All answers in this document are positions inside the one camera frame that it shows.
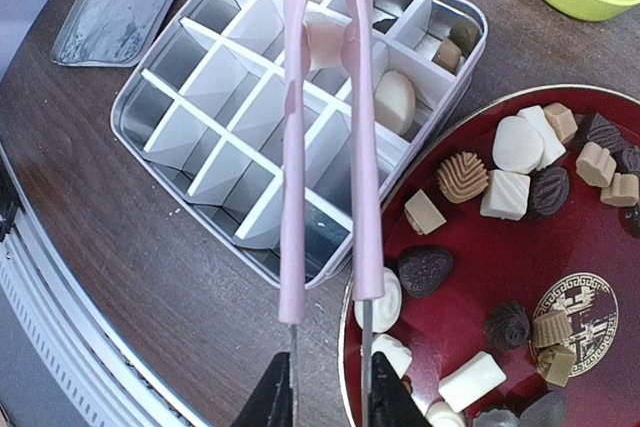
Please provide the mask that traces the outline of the bunny tin lid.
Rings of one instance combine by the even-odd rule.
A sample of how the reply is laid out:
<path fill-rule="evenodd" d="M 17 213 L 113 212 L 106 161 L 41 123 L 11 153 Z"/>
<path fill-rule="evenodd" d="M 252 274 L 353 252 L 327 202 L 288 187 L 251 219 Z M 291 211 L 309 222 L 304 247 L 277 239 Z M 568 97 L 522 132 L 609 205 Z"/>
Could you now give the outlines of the bunny tin lid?
<path fill-rule="evenodd" d="M 150 47 L 172 2 L 75 0 L 51 60 L 67 67 L 132 67 Z"/>

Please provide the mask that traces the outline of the white oval chocolate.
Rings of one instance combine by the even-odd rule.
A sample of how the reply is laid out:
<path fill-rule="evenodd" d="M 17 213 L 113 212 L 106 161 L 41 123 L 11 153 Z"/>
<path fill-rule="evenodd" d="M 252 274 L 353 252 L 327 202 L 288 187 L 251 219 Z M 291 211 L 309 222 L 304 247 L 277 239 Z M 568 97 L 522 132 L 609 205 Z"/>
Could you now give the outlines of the white oval chocolate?
<path fill-rule="evenodd" d="M 381 77 L 375 93 L 375 120 L 388 130 L 404 135 L 415 116 L 416 94 L 407 76 L 387 71 Z"/>

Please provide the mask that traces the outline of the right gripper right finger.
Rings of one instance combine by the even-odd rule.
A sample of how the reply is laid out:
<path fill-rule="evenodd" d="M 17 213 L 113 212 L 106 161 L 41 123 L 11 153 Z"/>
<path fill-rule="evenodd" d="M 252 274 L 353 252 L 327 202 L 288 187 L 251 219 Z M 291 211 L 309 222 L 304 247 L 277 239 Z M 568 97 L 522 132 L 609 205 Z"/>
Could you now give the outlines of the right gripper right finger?
<path fill-rule="evenodd" d="M 371 366 L 369 425 L 373 427 L 430 426 L 385 354 L 375 352 Z"/>

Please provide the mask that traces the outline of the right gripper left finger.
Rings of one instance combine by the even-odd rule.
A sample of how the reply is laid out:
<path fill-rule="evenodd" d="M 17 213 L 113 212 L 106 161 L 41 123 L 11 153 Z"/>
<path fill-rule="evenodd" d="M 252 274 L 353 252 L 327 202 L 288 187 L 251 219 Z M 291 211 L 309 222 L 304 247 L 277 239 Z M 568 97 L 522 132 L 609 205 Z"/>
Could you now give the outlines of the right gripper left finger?
<path fill-rule="evenodd" d="M 276 353 L 234 427 L 292 427 L 293 394 L 290 384 L 290 353 Z"/>

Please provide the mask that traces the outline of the pink metal tongs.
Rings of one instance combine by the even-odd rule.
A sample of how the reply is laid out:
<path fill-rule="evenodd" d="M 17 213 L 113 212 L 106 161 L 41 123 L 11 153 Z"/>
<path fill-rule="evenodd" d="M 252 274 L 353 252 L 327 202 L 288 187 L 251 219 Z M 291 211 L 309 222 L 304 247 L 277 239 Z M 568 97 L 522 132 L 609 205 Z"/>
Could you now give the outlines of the pink metal tongs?
<path fill-rule="evenodd" d="M 341 60 L 353 91 L 351 198 L 354 297 L 363 305 L 362 423 L 369 423 L 372 386 L 372 301 L 384 294 L 383 247 L 375 136 L 372 57 L 373 0 L 347 0 L 351 21 Z M 299 417 L 298 326 L 305 315 L 305 147 L 303 84 L 311 63 L 304 26 L 307 0 L 284 0 L 285 87 L 283 208 L 280 228 L 279 320 L 289 328 L 293 420 Z"/>

